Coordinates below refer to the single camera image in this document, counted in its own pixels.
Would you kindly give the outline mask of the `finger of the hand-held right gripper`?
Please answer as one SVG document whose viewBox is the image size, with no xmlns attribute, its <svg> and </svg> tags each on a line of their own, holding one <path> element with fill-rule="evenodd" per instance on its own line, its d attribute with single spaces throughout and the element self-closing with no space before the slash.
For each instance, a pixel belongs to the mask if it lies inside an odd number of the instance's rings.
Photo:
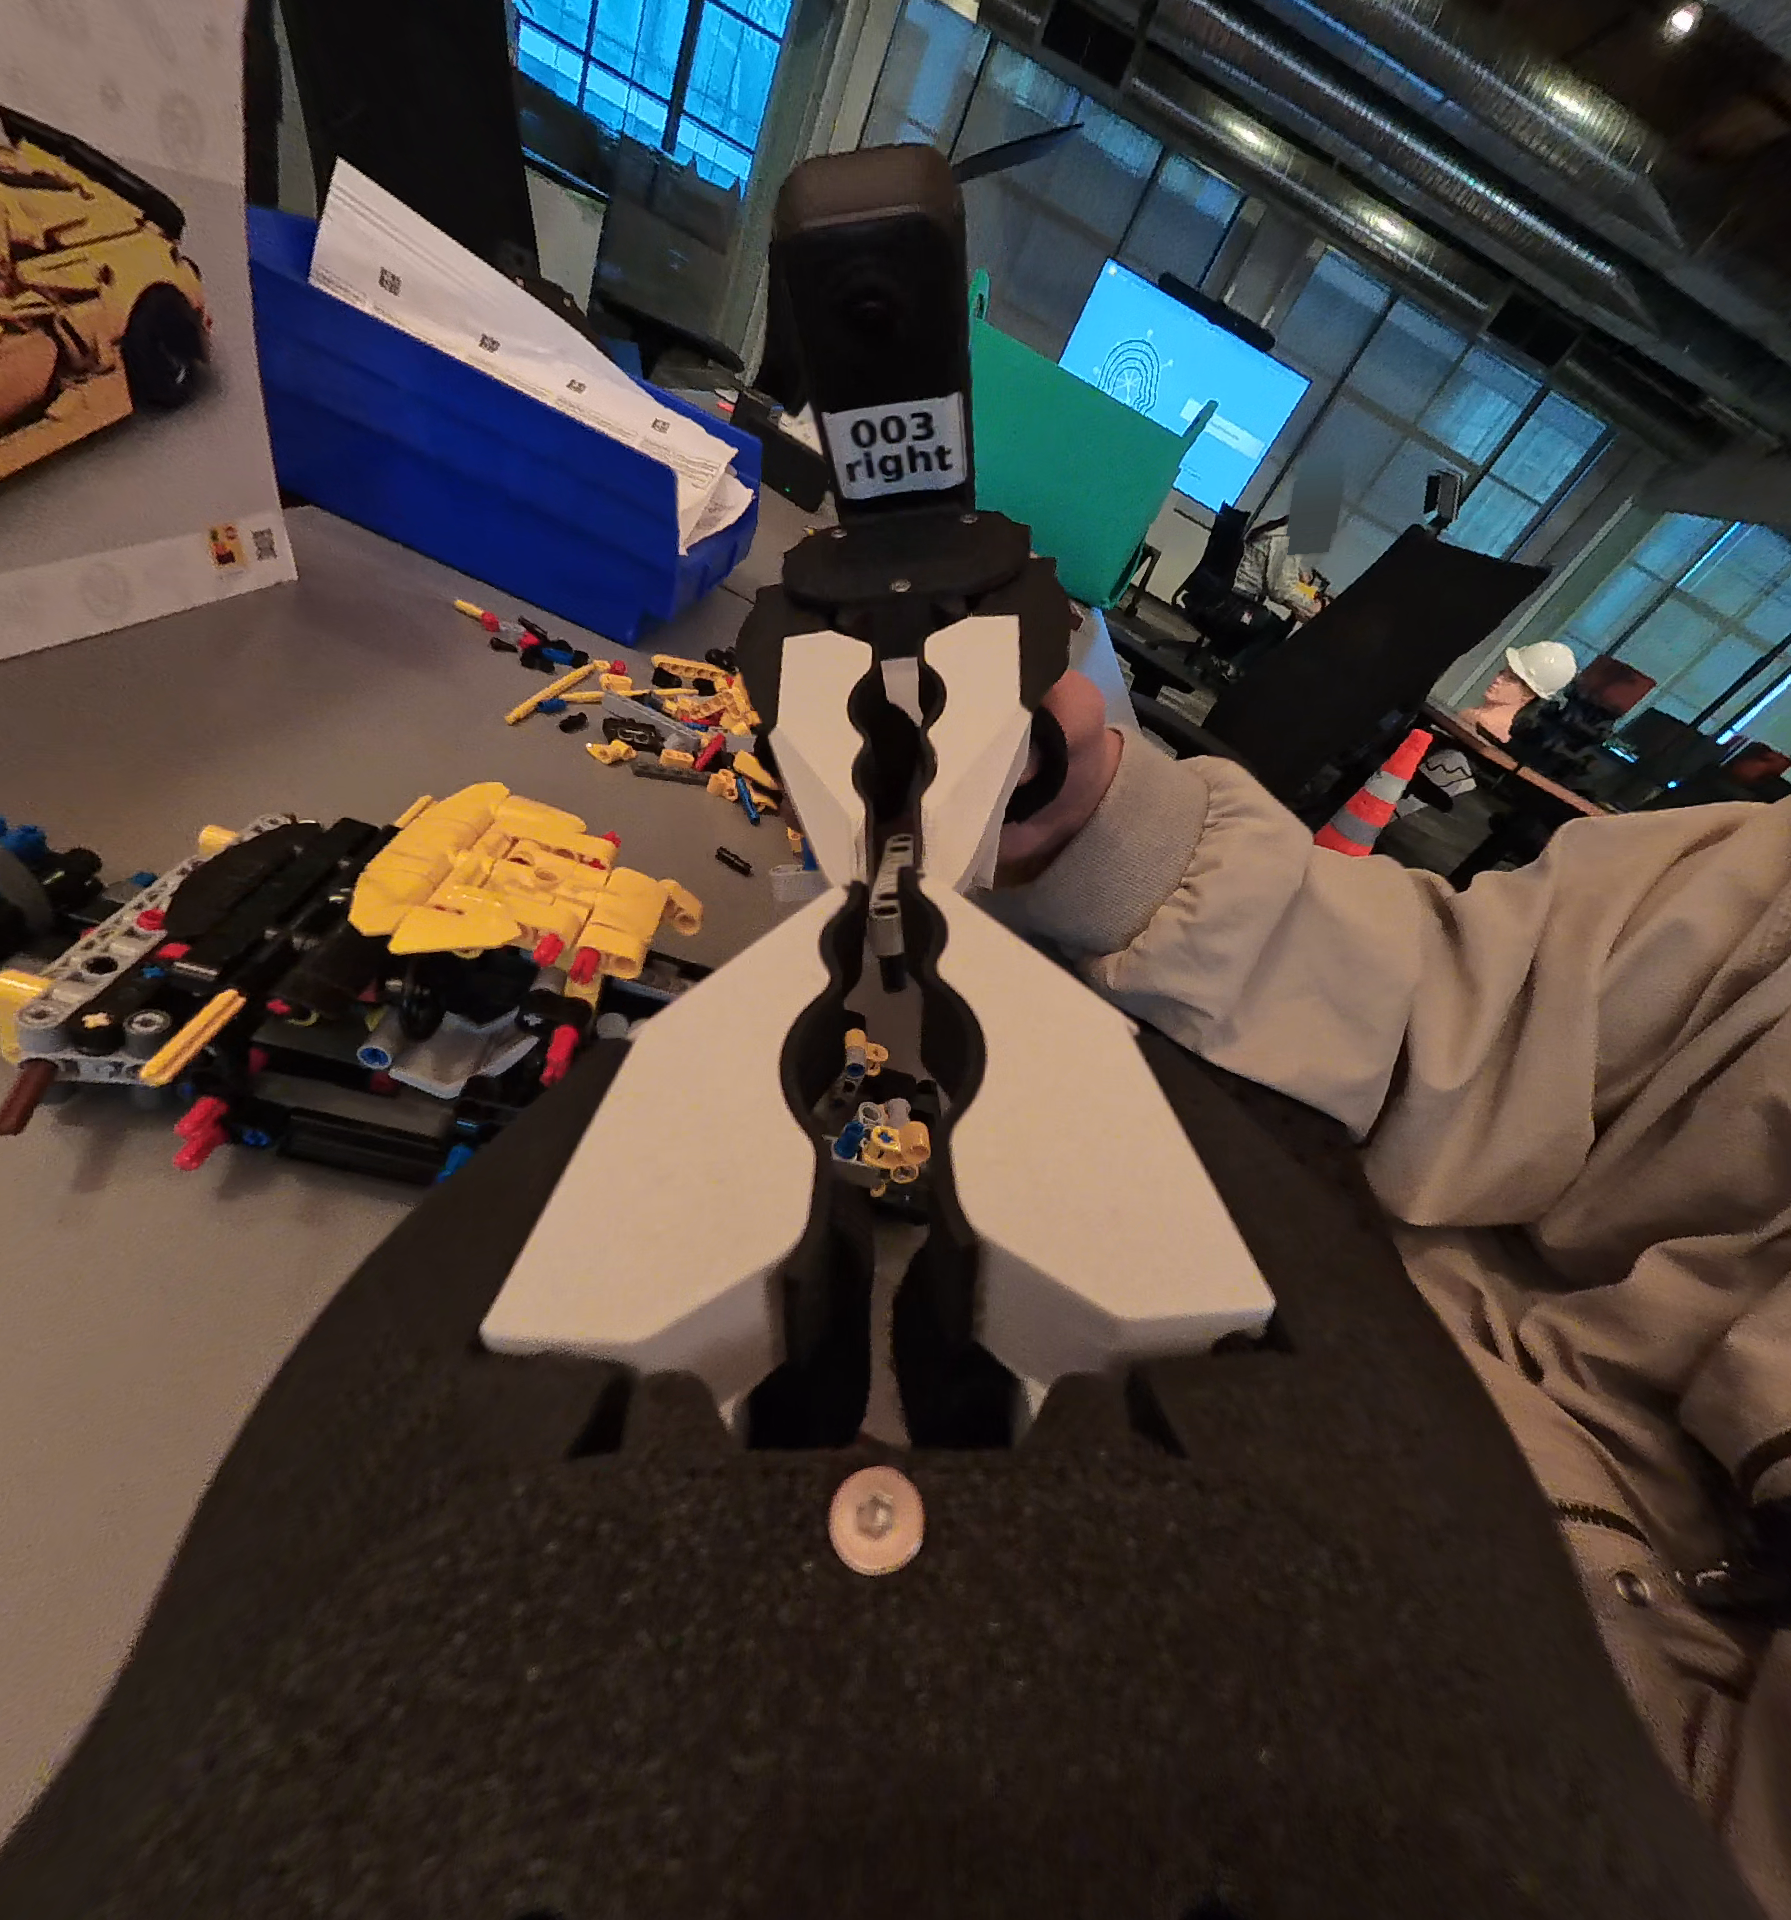
<svg viewBox="0 0 1791 1920">
<path fill-rule="evenodd" d="M 966 617 L 933 634 L 919 657 L 895 660 L 895 706 L 919 723 L 924 670 L 941 684 L 942 704 L 924 723 L 933 774 L 921 799 L 923 876 L 935 889 L 985 889 L 1007 803 L 1030 759 L 1020 619 Z"/>
<path fill-rule="evenodd" d="M 871 643 L 834 631 L 784 637 L 769 747 L 815 864 L 838 887 L 866 885 L 872 873 L 868 803 L 856 780 L 866 742 L 851 716 L 862 684 L 878 687 Z"/>
</svg>

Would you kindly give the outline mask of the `yellow black brick car chassis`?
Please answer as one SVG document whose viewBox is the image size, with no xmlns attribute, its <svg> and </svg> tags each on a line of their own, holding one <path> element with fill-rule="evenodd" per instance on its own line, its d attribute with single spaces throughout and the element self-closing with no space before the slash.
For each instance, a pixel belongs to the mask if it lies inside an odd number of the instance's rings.
<svg viewBox="0 0 1791 1920">
<path fill-rule="evenodd" d="M 128 879 L 0 816 L 0 1137 L 107 1088 L 171 1110 L 183 1172 L 239 1148 L 428 1187 L 701 982 L 657 947 L 701 917 L 499 781 L 204 828 Z"/>
</svg>

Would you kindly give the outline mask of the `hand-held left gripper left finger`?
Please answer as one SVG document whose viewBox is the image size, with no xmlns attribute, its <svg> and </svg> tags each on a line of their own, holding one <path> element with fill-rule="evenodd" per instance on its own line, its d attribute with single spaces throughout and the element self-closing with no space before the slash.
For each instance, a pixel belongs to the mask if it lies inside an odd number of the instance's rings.
<svg viewBox="0 0 1791 1920">
<path fill-rule="evenodd" d="M 810 1431 L 856 1427 L 874 1223 L 821 1115 L 866 909 L 864 885 L 826 887 L 625 1048 L 484 1312 L 489 1353 L 685 1374 L 724 1410 L 800 1377 Z"/>
</svg>

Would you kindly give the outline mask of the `green plastic object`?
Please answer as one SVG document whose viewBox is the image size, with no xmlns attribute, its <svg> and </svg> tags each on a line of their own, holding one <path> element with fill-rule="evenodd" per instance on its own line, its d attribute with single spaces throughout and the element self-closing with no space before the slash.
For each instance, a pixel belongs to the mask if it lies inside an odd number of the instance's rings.
<svg viewBox="0 0 1791 1920">
<path fill-rule="evenodd" d="M 1016 343 L 972 275 L 970 354 L 978 505 L 1030 529 L 1070 601 L 1114 607 L 1210 410 L 1171 432 Z"/>
</svg>

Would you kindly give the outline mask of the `person's right hand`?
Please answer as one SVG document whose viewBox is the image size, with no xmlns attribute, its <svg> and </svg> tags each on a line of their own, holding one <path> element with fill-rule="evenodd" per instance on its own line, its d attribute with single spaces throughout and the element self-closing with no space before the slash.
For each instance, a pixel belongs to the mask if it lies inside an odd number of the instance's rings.
<svg viewBox="0 0 1791 1920">
<path fill-rule="evenodd" d="M 1070 669 L 1053 684 L 1040 712 L 1062 730 L 1067 772 L 1046 804 L 1020 822 L 1003 825 L 996 889 L 1027 885 L 1084 834 L 1113 789 L 1122 761 L 1125 737 L 1109 723 L 1100 684 L 1081 670 Z"/>
</svg>

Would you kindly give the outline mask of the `silver ventilation duct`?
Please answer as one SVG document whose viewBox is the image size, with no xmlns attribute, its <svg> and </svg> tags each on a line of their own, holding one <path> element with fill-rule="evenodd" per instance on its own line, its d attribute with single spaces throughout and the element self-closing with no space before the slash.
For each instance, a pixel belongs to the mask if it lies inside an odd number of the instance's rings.
<svg viewBox="0 0 1791 1920">
<path fill-rule="evenodd" d="M 1648 329 L 1677 232 L 1620 109 L 1452 5 L 978 5 L 1020 45 L 1197 133 L 1251 115 L 1605 324 Z"/>
</svg>

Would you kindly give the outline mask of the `person's beige jacket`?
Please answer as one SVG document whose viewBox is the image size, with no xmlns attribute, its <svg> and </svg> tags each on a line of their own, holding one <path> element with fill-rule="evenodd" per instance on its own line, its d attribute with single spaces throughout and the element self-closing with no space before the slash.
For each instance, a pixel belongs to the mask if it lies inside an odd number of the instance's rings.
<svg viewBox="0 0 1791 1920">
<path fill-rule="evenodd" d="M 1791 1915 L 1791 1197 L 1564 1273 L 1523 1229 L 1396 1229 L 1548 1501 L 1654 1753 Z"/>
</svg>

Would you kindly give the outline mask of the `blue plastic bin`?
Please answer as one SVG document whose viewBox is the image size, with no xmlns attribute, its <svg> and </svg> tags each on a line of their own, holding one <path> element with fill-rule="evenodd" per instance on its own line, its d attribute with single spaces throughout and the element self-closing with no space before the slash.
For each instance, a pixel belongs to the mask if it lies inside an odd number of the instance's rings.
<svg viewBox="0 0 1791 1920">
<path fill-rule="evenodd" d="M 283 491 L 631 647 L 750 555 L 758 501 L 679 550 L 664 467 L 316 289 L 312 218 L 246 227 Z"/>
</svg>

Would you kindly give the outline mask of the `black partition panel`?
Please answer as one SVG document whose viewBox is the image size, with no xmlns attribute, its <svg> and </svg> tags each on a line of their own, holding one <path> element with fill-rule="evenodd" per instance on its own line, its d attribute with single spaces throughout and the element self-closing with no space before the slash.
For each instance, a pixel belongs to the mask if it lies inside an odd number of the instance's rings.
<svg viewBox="0 0 1791 1920">
<path fill-rule="evenodd" d="M 1441 677 L 1548 574 L 1414 525 L 1217 699 L 1210 732 L 1274 799 L 1318 825 L 1325 803 L 1379 767 Z"/>
</svg>

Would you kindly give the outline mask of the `grey brick beam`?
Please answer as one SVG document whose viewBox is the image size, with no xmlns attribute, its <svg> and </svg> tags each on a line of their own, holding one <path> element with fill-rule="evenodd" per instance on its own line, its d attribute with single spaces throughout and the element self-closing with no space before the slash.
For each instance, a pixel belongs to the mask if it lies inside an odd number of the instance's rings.
<svg viewBox="0 0 1791 1920">
<path fill-rule="evenodd" d="M 907 934 L 904 919 L 904 874 L 917 864 L 919 842 L 913 831 L 891 831 L 884 843 L 868 892 L 864 943 L 895 992 L 907 972 Z"/>
</svg>

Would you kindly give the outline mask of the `small yellow blue brick cluster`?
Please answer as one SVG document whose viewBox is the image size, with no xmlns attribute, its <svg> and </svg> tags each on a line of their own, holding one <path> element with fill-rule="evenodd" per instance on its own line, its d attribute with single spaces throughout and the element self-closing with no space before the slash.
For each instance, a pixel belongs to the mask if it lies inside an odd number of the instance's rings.
<svg viewBox="0 0 1791 1920">
<path fill-rule="evenodd" d="M 939 1099 L 930 1081 L 891 1068 L 887 1048 L 848 1021 L 839 1070 L 815 1110 L 826 1160 L 872 1199 L 901 1197 L 930 1168 Z"/>
</svg>

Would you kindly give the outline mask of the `grey desk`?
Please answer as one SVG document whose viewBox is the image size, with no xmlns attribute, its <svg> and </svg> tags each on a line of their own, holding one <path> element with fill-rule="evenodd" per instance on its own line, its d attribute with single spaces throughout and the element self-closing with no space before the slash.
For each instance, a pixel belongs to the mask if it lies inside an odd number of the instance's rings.
<svg viewBox="0 0 1791 1920">
<path fill-rule="evenodd" d="M 506 727 L 532 677 L 451 603 L 570 623 L 314 508 L 287 530 L 292 583 L 0 660 L 0 815 L 128 876 L 207 825 L 386 822 L 499 780 L 701 897 L 700 937 L 664 949 L 717 966 L 773 925 L 782 829 L 601 767 L 551 723 Z M 11 1078 L 0 1061 L 0 1101 Z M 171 1119 L 82 1091 L 0 1138 L 0 1841 L 107 1692 L 267 1381 L 416 1202 L 243 1151 L 178 1172 Z"/>
</svg>

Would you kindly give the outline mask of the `black monitor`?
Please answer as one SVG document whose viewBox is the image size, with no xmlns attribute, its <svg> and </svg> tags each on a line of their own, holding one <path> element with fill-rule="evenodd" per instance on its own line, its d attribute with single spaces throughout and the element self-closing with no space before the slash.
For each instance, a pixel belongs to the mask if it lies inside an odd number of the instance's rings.
<svg viewBox="0 0 1791 1920">
<path fill-rule="evenodd" d="M 241 7 L 243 197 L 318 213 L 350 164 L 509 277 L 541 269 L 513 5 Z"/>
</svg>

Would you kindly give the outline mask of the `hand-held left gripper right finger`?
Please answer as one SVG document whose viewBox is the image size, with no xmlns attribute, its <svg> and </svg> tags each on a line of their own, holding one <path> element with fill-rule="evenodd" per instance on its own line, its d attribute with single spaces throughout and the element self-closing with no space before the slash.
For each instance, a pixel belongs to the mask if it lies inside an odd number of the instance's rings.
<svg viewBox="0 0 1791 1920">
<path fill-rule="evenodd" d="M 900 1287 L 907 1413 L 1259 1340 L 1274 1293 L 1134 1026 L 954 892 L 905 874 L 900 903 L 947 1101 Z"/>
</svg>

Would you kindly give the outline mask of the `scattered small brick pins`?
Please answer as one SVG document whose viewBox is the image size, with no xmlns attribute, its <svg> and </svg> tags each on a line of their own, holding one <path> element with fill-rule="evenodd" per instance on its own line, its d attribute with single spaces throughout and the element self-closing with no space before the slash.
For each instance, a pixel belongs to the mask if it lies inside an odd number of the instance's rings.
<svg viewBox="0 0 1791 1920">
<path fill-rule="evenodd" d="M 451 607 L 454 613 L 462 614 L 482 631 L 494 651 L 518 657 L 525 670 L 537 674 L 562 674 L 570 670 L 587 670 L 596 665 L 591 654 L 552 637 L 534 620 L 508 619 L 461 597 L 451 603 Z"/>
</svg>

